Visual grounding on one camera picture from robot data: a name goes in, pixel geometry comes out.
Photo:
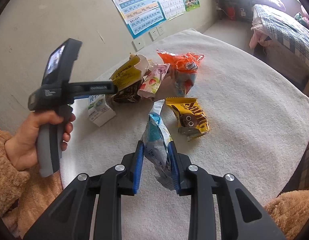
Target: plaid bedsheet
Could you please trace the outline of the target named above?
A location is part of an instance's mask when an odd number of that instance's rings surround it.
[[[254,5],[267,34],[309,66],[309,30],[288,14],[267,5]]]

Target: yellow candy wrapper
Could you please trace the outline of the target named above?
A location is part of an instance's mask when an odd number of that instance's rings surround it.
[[[187,135],[188,141],[209,132],[207,117],[197,98],[166,98],[166,105],[171,107],[178,120],[178,132]]]
[[[138,82],[150,67],[147,58],[141,54],[130,55],[130,59],[118,68],[110,77],[118,92]]]

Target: blue snack wrapper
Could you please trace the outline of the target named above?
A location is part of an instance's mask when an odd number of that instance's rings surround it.
[[[157,180],[164,187],[173,190],[171,162],[168,154],[168,144],[172,138],[160,116],[164,103],[164,99],[154,102],[141,140],[144,143],[144,156],[154,164],[159,173],[159,176],[156,176]]]

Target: white milk carton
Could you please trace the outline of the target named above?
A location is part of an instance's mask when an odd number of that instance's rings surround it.
[[[107,104],[104,95],[93,95],[89,96],[88,115],[93,123],[101,126],[115,117],[115,111]]]

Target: metal screw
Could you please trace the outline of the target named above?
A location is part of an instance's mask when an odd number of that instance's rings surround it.
[[[197,171],[198,170],[198,167],[196,165],[189,165],[188,169],[190,171]]]
[[[86,174],[84,174],[84,173],[81,173],[81,174],[79,174],[78,175],[78,180],[80,180],[80,181],[84,181],[84,180],[86,180],[87,179],[87,175]]]
[[[226,174],[226,175],[225,175],[225,178],[226,178],[226,180],[228,180],[228,181],[233,181],[233,180],[235,180],[235,177],[234,177],[234,175],[232,175],[232,174]]]
[[[115,168],[116,171],[123,171],[125,166],[122,165],[122,164],[119,164],[119,165],[115,166],[114,168]]]

